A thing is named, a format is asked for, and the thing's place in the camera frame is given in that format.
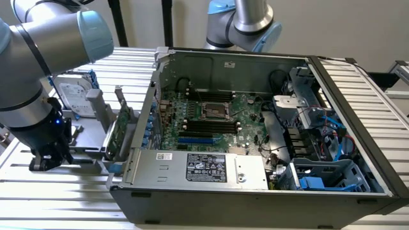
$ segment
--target robotic arm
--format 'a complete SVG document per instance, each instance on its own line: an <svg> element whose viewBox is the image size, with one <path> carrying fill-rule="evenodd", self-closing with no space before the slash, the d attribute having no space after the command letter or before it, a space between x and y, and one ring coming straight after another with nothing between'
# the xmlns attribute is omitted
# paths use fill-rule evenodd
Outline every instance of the robotic arm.
<svg viewBox="0 0 409 230"><path fill-rule="evenodd" d="M112 35L97 12L73 13L69 0L11 2L23 24L0 19L0 124L32 150L29 170L45 171L72 162L71 120L40 79L111 55Z"/></svg>
<svg viewBox="0 0 409 230"><path fill-rule="evenodd" d="M212 0L205 49L268 52L281 34L267 0Z"/></svg>

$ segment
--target warning label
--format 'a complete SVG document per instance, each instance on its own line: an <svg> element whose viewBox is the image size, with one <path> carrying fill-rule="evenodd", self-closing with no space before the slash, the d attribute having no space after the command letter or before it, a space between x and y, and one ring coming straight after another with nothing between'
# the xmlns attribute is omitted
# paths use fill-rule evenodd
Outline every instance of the warning label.
<svg viewBox="0 0 409 230"><path fill-rule="evenodd" d="M188 153L187 180L227 183L225 156Z"/></svg>

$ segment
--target white sticker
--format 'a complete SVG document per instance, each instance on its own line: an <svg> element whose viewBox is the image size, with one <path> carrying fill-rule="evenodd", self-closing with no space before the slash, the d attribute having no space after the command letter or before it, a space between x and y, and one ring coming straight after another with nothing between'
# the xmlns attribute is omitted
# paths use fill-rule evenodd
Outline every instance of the white sticker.
<svg viewBox="0 0 409 230"><path fill-rule="evenodd" d="M225 68L235 68L235 67L236 67L236 63L232 62L232 61L231 61L231 62L225 62L225 63L224 63L224 67L225 67Z"/></svg>
<svg viewBox="0 0 409 230"><path fill-rule="evenodd" d="M95 112L92 110L91 102L87 99L85 89L80 85L67 83L61 83L59 87L72 111L80 116L93 117Z"/></svg>
<svg viewBox="0 0 409 230"><path fill-rule="evenodd" d="M156 160L167 160L167 161L171 161L171 160L172 160L172 153L159 152L159 153L156 154Z"/></svg>

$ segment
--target white wall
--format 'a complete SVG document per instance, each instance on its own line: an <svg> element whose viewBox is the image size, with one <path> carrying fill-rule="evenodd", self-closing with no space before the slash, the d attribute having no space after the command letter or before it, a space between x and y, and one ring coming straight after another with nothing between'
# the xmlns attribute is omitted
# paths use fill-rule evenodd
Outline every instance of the white wall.
<svg viewBox="0 0 409 230"><path fill-rule="evenodd" d="M173 0L173 44L201 48L209 0ZM384 71L397 59L409 60L409 0L268 0L284 24L276 53L353 57L371 71ZM121 0L131 46L164 45L160 0ZM115 33L107 0L88 5ZM0 17L17 21L9 1L0 0Z"/></svg>

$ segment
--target blue pcie slot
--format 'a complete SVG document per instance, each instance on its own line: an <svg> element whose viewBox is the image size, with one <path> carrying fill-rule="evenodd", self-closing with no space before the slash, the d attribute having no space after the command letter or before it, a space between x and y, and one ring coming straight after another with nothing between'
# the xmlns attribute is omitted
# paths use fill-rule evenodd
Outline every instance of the blue pcie slot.
<svg viewBox="0 0 409 230"><path fill-rule="evenodd" d="M212 138L179 138L179 143L187 143L187 144L213 144Z"/></svg>

